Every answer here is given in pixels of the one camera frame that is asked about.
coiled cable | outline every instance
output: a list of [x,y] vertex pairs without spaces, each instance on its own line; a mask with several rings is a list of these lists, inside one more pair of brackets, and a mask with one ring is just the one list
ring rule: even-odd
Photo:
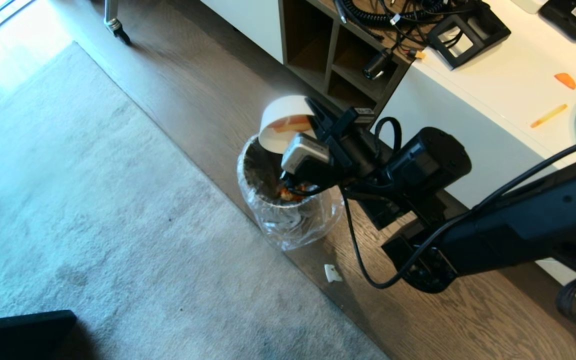
[[[428,4],[424,9],[400,13],[399,16],[401,16],[401,18],[397,23],[417,23],[434,18],[437,14],[432,13],[439,13],[447,6],[442,0],[426,0],[426,3]],[[370,13],[359,9],[353,0],[341,0],[341,5],[366,27],[390,28],[393,26],[391,19],[394,13],[390,9],[387,9],[387,7],[385,7],[385,9],[388,13]]]

orange food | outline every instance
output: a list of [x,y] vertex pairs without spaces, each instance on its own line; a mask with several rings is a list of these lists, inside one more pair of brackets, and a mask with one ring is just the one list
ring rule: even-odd
[[544,116],[542,116],[541,118],[538,118],[537,121],[531,123],[530,127],[531,128],[536,128],[537,126],[546,123],[546,121],[550,120],[551,118],[553,118],[554,116],[556,116],[557,114],[559,114],[560,112],[566,110],[566,108],[568,107],[567,104],[563,104],[563,105],[559,105],[558,107],[556,107],[554,110],[552,110],[551,112],[548,112],[547,114],[545,114]]
[[555,79],[559,80],[563,85],[566,85],[572,90],[576,89],[575,80],[566,72],[556,74]]
[[274,129],[277,133],[283,133],[290,130],[293,132],[306,132],[306,130],[310,130],[313,127],[311,126],[311,121],[308,119],[308,116],[293,115],[274,121],[268,125],[268,128]]
[[289,132],[290,130],[292,130],[293,132],[301,133],[301,132],[307,132],[310,129],[313,129],[313,126],[311,126],[311,123],[307,122],[307,123],[287,123],[286,125],[277,127],[274,130],[277,133]]

black cable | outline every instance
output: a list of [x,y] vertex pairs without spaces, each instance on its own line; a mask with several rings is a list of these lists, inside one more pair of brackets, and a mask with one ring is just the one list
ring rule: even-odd
[[[434,16],[446,16],[446,15],[454,15],[454,14],[466,14],[469,13],[473,10],[471,9],[466,9],[466,10],[455,10],[455,11],[451,11],[450,9],[448,11],[441,11],[441,12],[434,12],[432,10],[426,9],[424,7],[424,2],[425,0],[421,0],[419,2],[419,6],[421,7],[421,9],[423,9],[423,11],[426,12],[426,14],[430,14],[430,15],[434,15]],[[453,6],[450,5],[450,2],[448,2],[448,4],[446,5],[446,7],[452,8]]]
[[345,16],[348,19],[350,19],[350,21],[352,21],[355,25],[357,25],[357,27],[359,27],[359,29],[364,30],[364,32],[366,32],[366,34],[370,35],[371,37],[374,37],[378,41],[382,41],[384,39],[384,37],[382,35],[375,34],[372,30],[370,30],[368,27],[366,27],[366,25],[364,25],[364,23],[359,18],[357,18],[356,14],[353,13],[347,7],[345,1],[340,1],[339,5],[341,7],[343,7],[343,11],[345,11]]
[[[412,33],[412,30],[413,30],[413,28],[410,27],[410,28],[406,31],[406,34],[407,34],[407,35],[410,35],[410,34]],[[393,44],[393,46],[391,46],[390,50],[395,50],[395,49],[398,48],[400,45],[402,45],[402,36],[401,36],[401,34],[399,34],[399,33],[397,32],[397,37],[396,37],[395,43]]]
[[557,294],[557,310],[569,321],[576,324],[576,312],[573,312],[572,306],[576,296],[576,279],[567,283]]
[[436,237],[441,235],[441,233],[443,233],[447,228],[450,228],[458,221],[461,221],[461,219],[470,215],[470,211],[465,212],[464,214],[454,217],[450,219],[448,222],[444,223],[440,228],[438,228],[434,233],[432,233],[432,235],[430,235],[428,239],[426,239],[423,242],[423,244],[421,244],[421,246],[419,246],[419,248],[416,249],[416,251],[414,251],[412,256],[410,256],[408,261],[404,264],[404,266],[402,266],[400,269],[397,269],[397,273],[393,277],[391,277],[390,280],[386,282],[375,282],[373,278],[371,278],[370,275],[368,274],[368,271],[366,271],[366,267],[364,266],[362,256],[359,253],[359,246],[357,244],[357,238],[355,237],[355,229],[353,227],[353,218],[352,215],[350,214],[350,205],[348,204],[348,198],[346,197],[346,192],[344,191],[344,189],[342,189],[341,187],[340,189],[341,189],[341,195],[343,197],[343,204],[345,205],[345,216],[348,219],[348,229],[350,230],[350,239],[352,240],[352,248],[354,248],[354,255],[357,257],[357,263],[359,263],[359,269],[361,269],[361,273],[363,274],[363,277],[366,279],[368,284],[372,285],[377,289],[386,289],[397,283],[402,278],[402,276],[410,270],[410,268],[417,261],[419,256],[423,253],[423,251],[425,251],[430,246],[430,244],[432,244],[432,242],[436,239]]
[[382,156],[382,147],[379,144],[379,134],[382,132],[382,127],[386,123],[390,123],[390,125],[392,125],[392,130],[395,135],[395,142],[392,146],[393,154],[397,153],[402,148],[402,125],[400,122],[391,116],[381,118],[381,120],[379,120],[377,123],[377,126],[374,128],[375,159],[379,159]]
[[457,33],[457,35],[454,36],[454,38],[451,38],[447,41],[443,41],[443,45],[446,45],[446,48],[450,49],[453,46],[457,45],[457,43],[459,43],[459,40],[462,38],[462,36],[464,36],[464,32],[462,30],[459,30],[459,32]]
[[[349,14],[355,16],[355,18],[357,18],[357,20],[366,27],[373,27],[373,28],[391,27],[391,18],[393,18],[391,14],[394,13],[390,9],[388,9],[386,13],[370,13],[368,11],[359,9],[359,7],[355,5],[353,0],[341,0],[340,2],[343,5],[343,7],[345,7],[345,9]],[[429,10],[430,12],[438,12],[445,6],[443,0],[429,0],[429,2],[430,7],[428,7],[427,10]],[[436,15],[429,14],[428,11],[426,10],[420,10],[416,13],[402,12],[399,14],[399,16],[401,16],[401,19],[399,21],[406,23],[407,20],[414,19],[415,17],[418,20],[428,20],[430,18],[434,18]]]
[[572,153],[576,153],[576,144],[570,146],[569,148],[565,148],[564,150],[555,153],[553,156],[547,158],[546,160],[538,163],[537,165],[533,166],[532,168],[528,169],[526,172],[522,173],[521,175],[515,177],[514,179],[510,180],[507,184],[499,187],[497,191],[490,194],[487,198],[485,198],[482,202],[472,208],[474,212],[477,212],[480,209],[486,207],[489,203],[497,200],[500,196],[505,194],[506,192],[510,191],[510,189],[516,187],[517,185],[525,182],[531,176],[539,173],[540,171],[546,169],[547,167],[551,166],[555,162],[560,161],[561,159],[571,155]]
[[432,235],[430,235],[428,237],[428,239],[426,239],[419,246],[419,248],[417,248],[416,251],[414,251],[414,253],[410,256],[408,261],[400,269],[398,269],[397,273],[392,278],[390,278],[390,280],[388,280],[386,282],[381,282],[381,283],[375,282],[370,277],[370,275],[366,271],[366,268],[364,267],[364,262],[362,261],[361,254],[359,252],[359,246],[357,244],[357,239],[355,237],[355,230],[353,227],[352,215],[350,214],[350,205],[348,204],[348,198],[346,197],[345,190],[342,187],[340,187],[341,195],[343,197],[343,202],[345,203],[345,214],[346,214],[346,217],[348,218],[348,229],[350,231],[350,239],[352,239],[352,247],[354,248],[354,254],[357,257],[357,262],[359,264],[359,268],[361,269],[361,273],[363,274],[366,281],[370,285],[372,285],[373,287],[375,287],[377,289],[386,289],[388,287],[391,287],[394,283],[397,283],[398,280],[400,280],[402,278],[403,274],[405,274],[407,271],[410,270],[412,265],[419,259],[419,256],[421,256],[423,251],[425,251],[430,246],[430,244],[432,244],[433,241],[437,237],[439,237],[439,235],[441,235],[444,231],[448,230],[448,228],[455,225],[456,223],[459,223],[459,221],[461,221],[462,219],[465,219],[466,217],[471,216],[472,214],[474,214],[478,210],[486,207],[487,204],[496,200],[496,198],[502,196],[507,191],[509,191],[510,189],[521,184],[526,179],[530,178],[531,176],[535,175],[536,173],[539,173],[539,171],[544,170],[546,167],[550,166],[551,164],[553,164],[553,163],[561,160],[562,158],[567,157],[567,155],[570,155],[570,154],[575,153],[575,152],[576,152],[576,144],[570,146],[569,148],[566,148],[563,151],[556,153],[555,155],[549,157],[548,159],[540,162],[536,166],[533,166],[532,168],[528,169],[528,171],[525,171],[524,173],[522,173],[518,177],[514,178],[514,180],[511,180],[506,185],[499,187],[499,189],[497,191],[490,194],[490,196],[485,198],[482,202],[480,202],[478,205],[473,207],[471,210],[468,210],[467,212],[464,212],[464,214],[455,216],[454,218],[451,218],[450,220],[446,221],[446,223],[444,223],[442,226],[437,228],[437,230],[435,230],[432,233]]

gray carpet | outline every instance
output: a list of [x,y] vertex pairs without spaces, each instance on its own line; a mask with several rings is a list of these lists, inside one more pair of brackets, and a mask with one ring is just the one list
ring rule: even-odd
[[62,358],[386,357],[77,44],[0,101],[0,317],[64,309]]

plastic bag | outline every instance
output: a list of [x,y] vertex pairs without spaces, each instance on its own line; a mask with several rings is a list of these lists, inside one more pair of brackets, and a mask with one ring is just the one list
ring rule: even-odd
[[241,194],[263,234],[282,251],[324,237],[341,218],[344,203],[338,189],[328,189],[299,202],[280,198],[282,155],[265,150],[250,137],[237,161]]

